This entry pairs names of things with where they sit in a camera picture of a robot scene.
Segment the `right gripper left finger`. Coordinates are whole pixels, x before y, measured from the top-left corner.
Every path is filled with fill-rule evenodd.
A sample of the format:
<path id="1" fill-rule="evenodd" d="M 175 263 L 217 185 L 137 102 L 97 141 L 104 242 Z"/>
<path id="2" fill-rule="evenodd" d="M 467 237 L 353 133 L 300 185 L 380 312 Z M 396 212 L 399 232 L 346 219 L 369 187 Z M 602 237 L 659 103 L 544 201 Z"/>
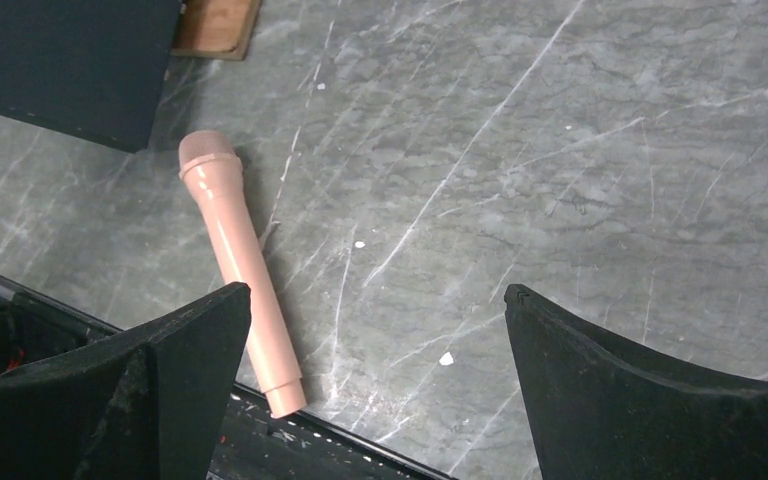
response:
<path id="1" fill-rule="evenodd" d="M 0 375 L 0 479 L 202 479 L 249 332 L 232 283 Z"/>

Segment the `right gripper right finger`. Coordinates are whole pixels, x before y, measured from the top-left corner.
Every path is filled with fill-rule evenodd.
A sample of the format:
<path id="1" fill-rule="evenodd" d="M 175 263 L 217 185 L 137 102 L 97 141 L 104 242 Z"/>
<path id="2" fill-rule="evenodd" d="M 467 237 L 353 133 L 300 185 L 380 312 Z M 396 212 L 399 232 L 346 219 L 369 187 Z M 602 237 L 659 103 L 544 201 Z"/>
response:
<path id="1" fill-rule="evenodd" d="M 768 479 L 768 381 L 701 367 L 512 284 L 506 325 L 546 479 Z"/>

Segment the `pink microphone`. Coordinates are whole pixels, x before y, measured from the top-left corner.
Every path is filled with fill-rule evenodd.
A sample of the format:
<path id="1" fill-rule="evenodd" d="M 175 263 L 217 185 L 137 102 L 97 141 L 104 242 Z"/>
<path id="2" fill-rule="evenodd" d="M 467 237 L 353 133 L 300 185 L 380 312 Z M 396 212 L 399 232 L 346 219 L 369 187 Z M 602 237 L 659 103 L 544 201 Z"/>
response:
<path id="1" fill-rule="evenodd" d="M 272 416 L 307 405 L 299 362 L 244 194 L 242 160 L 220 132 L 196 131 L 179 144 L 179 177 L 196 201 L 225 282 L 251 290 L 246 347 Z"/>

